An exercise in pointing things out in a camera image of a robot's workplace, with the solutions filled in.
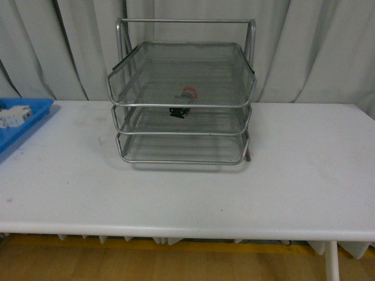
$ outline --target metal mesh tray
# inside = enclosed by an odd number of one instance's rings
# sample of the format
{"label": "metal mesh tray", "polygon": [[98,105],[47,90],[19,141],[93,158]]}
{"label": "metal mesh tray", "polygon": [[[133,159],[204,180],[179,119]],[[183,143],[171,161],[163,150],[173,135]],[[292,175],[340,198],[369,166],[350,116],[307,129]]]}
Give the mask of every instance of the metal mesh tray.
{"label": "metal mesh tray", "polygon": [[248,127],[251,107],[192,108],[183,118],[165,107],[116,107],[112,115],[117,131],[126,135],[241,135]]}
{"label": "metal mesh tray", "polygon": [[128,163],[236,165],[245,157],[247,132],[239,136],[122,135],[116,137]]}
{"label": "metal mesh tray", "polygon": [[108,76],[111,101],[129,107],[244,107],[255,84],[234,43],[145,42]]}

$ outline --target wooden floor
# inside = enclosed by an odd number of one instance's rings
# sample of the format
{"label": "wooden floor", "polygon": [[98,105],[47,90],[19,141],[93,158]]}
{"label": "wooden floor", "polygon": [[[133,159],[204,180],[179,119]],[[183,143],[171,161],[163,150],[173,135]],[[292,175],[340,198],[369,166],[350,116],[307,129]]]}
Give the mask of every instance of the wooden floor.
{"label": "wooden floor", "polygon": [[[375,280],[375,250],[361,260],[340,249],[341,281]],[[325,280],[325,258],[308,246],[57,237],[7,238],[1,280]]]}

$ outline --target metal handle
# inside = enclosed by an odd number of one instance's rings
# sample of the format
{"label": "metal handle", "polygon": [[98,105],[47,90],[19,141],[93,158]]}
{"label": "metal handle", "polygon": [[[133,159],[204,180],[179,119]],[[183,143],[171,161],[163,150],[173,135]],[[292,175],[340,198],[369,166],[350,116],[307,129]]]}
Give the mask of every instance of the metal handle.
{"label": "metal handle", "polygon": [[131,52],[131,42],[129,37],[128,22],[175,22],[175,23],[246,23],[246,41],[244,53],[247,56],[248,62],[252,69],[254,69],[254,47],[255,47],[255,30],[256,24],[254,19],[121,19],[118,18],[116,21],[116,34],[117,34],[117,50],[118,50],[118,61],[124,59],[122,52],[122,37],[121,37],[121,26],[124,25],[124,42],[127,53]]}

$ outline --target metal frame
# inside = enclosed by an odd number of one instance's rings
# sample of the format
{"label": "metal frame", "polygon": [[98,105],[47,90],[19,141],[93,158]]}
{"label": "metal frame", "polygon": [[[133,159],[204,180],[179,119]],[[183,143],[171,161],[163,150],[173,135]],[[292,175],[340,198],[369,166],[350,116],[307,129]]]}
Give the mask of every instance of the metal frame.
{"label": "metal frame", "polygon": [[248,145],[250,144],[250,137],[248,135],[248,132],[246,131],[244,134],[243,134],[243,141],[246,140],[246,142],[244,141],[244,149],[242,151],[242,154],[240,156],[240,158],[235,161],[235,162],[220,162],[220,161],[196,161],[196,160],[192,160],[192,161],[185,161],[185,160],[178,160],[178,161],[175,161],[175,160],[129,160],[126,158],[126,155],[128,153],[128,150],[129,150],[129,143],[131,141],[131,138],[133,137],[132,135],[128,136],[128,139],[124,145],[124,148],[121,147],[121,141],[120,141],[120,136],[121,134],[118,133],[117,136],[116,136],[116,145],[117,145],[117,149],[118,149],[118,153],[120,154],[120,157],[123,161],[127,162],[127,163],[131,163],[131,164],[135,164],[135,163],[157,163],[157,164],[199,164],[199,165],[227,165],[227,166],[234,166],[234,165],[237,165],[239,163],[241,163],[245,158],[246,158],[246,161],[250,161],[250,154],[248,152]]}
{"label": "metal frame", "polygon": [[[141,104],[137,104],[137,103],[123,103],[123,102],[118,102],[114,99],[113,97],[113,91],[112,91],[112,86],[111,86],[111,83],[110,83],[110,79],[116,75],[119,71],[123,71],[123,67],[127,64],[127,65],[131,65],[129,63],[129,61],[136,55],[136,53],[140,50],[140,48],[142,47],[142,45],[144,43],[163,43],[163,44],[212,44],[212,45],[216,45],[216,44],[225,44],[225,43],[215,43],[215,42],[201,42],[201,43],[172,43],[172,42],[143,42],[142,44],[138,45],[137,47],[135,47],[134,49],[132,49],[127,55],[125,58],[123,58],[112,70],[112,72],[110,73],[110,75],[108,76],[107,78],[107,88],[108,88],[108,93],[110,95],[110,100],[111,102],[118,106],[118,107],[184,107],[186,106],[186,104],[145,104],[145,103],[141,103]],[[216,104],[190,104],[189,107],[212,107],[212,108],[242,108],[242,107],[245,107],[245,106],[248,106],[250,104],[250,100],[251,100],[251,97],[253,96],[254,94],[254,91],[255,91],[255,87],[257,85],[257,79],[255,77],[255,74],[254,74],[254,71],[250,65],[250,62],[248,61],[248,59],[246,58],[244,52],[241,50],[241,47],[236,44],[236,43],[229,43],[229,44],[234,44],[236,46],[238,46],[238,49],[240,50],[241,52],[241,55],[243,56],[244,58],[244,62],[245,62],[245,66],[248,67],[248,70],[249,70],[249,74],[250,76],[253,78],[253,84],[251,86],[251,89],[250,89],[250,92],[248,94],[248,98],[246,100],[245,103],[243,104],[239,104],[239,105],[216,105]]]}
{"label": "metal frame", "polygon": [[129,124],[130,122],[130,119],[131,117],[133,116],[134,114],[134,111],[136,109],[136,107],[132,107],[129,111],[128,111],[128,114],[125,116],[124,118],[124,123],[122,124],[122,126],[120,127],[120,124],[118,123],[118,117],[117,117],[117,114],[116,114],[116,108],[117,106],[114,105],[112,107],[112,117],[113,117],[113,120],[114,120],[114,125],[115,125],[115,128],[117,130],[117,132],[119,132],[120,134],[122,135],[197,135],[197,136],[238,136],[238,135],[242,135],[246,130],[247,130],[247,127],[248,127],[248,123],[250,121],[250,116],[251,116],[251,113],[252,113],[252,108],[251,107],[247,107],[248,108],[248,113],[247,113],[247,118],[245,118],[244,116],[241,116],[242,119],[244,119],[245,121],[243,122],[243,124],[240,124],[242,125],[242,129],[241,131],[238,131],[236,133],[217,133],[217,132],[155,132],[155,131],[148,131],[148,132],[131,132],[131,131],[126,131],[124,130],[124,128],[127,127],[127,125]]}
{"label": "metal frame", "polygon": [[[251,86],[249,96],[247,97],[247,100],[244,104],[240,105],[204,105],[204,104],[190,104],[189,107],[202,107],[202,108],[248,108],[248,116],[239,116],[238,121],[244,122],[244,129],[234,135],[241,136],[242,142],[244,145],[243,152],[241,155],[239,155],[239,160],[235,162],[220,162],[220,161],[188,161],[188,160],[129,160],[126,158],[126,155],[128,153],[128,149],[130,146],[130,141],[132,139],[133,135],[203,135],[203,136],[233,136],[231,133],[194,133],[194,132],[127,132],[124,130],[126,126],[128,126],[129,122],[127,120],[130,120],[130,117],[132,113],[134,112],[134,107],[184,107],[185,104],[126,104],[126,103],[119,103],[114,100],[111,84],[110,84],[110,78],[117,74],[119,71],[124,71],[123,67],[127,64],[129,67],[129,73],[132,73],[132,70],[137,71],[137,66],[132,66],[129,62],[133,56],[137,53],[140,46],[137,46],[136,48],[132,48],[131,41],[129,37],[129,30],[128,30],[128,22],[169,22],[169,23],[242,23],[247,24],[247,32],[246,32],[246,40],[245,40],[245,47],[244,51],[242,51],[241,47],[236,44],[244,58],[244,61],[246,63],[246,67],[248,67],[249,73],[253,78],[253,84]],[[250,120],[251,116],[251,105],[250,105],[250,99],[253,95],[257,80],[254,75],[253,65],[254,65],[254,46],[255,46],[255,20],[218,20],[218,19],[212,19],[212,20],[200,20],[200,19],[117,19],[116,21],[116,34],[117,34],[117,49],[118,49],[118,60],[119,63],[113,68],[113,71],[108,76],[107,79],[107,87],[108,92],[110,94],[110,100],[114,104],[112,108],[112,117],[114,119],[116,130],[118,131],[116,135],[116,144],[118,148],[118,152],[121,156],[121,159],[127,163],[169,163],[169,164],[199,164],[199,165],[237,165],[240,162],[243,161],[243,159],[246,158],[246,160],[249,162],[250,159],[250,153],[248,151],[248,146],[250,143],[250,137],[248,135],[247,125]],[[207,43],[196,43],[196,44],[215,44],[213,42],[207,42]],[[123,84],[125,88],[125,79],[121,80],[121,84]],[[125,112],[125,118],[124,123],[119,125],[118,119],[115,113],[116,107],[122,107]],[[122,147],[120,136],[121,135],[127,135],[127,141]]]}

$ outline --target white curtain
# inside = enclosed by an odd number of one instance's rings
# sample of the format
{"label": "white curtain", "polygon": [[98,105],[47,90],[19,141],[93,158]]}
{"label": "white curtain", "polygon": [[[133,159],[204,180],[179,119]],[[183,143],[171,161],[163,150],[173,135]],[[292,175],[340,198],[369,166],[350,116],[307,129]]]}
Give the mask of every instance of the white curtain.
{"label": "white curtain", "polygon": [[[257,20],[253,101],[354,103],[375,119],[373,0],[0,0],[0,97],[107,100],[117,17]],[[129,25],[143,40],[235,41],[241,25]]]}

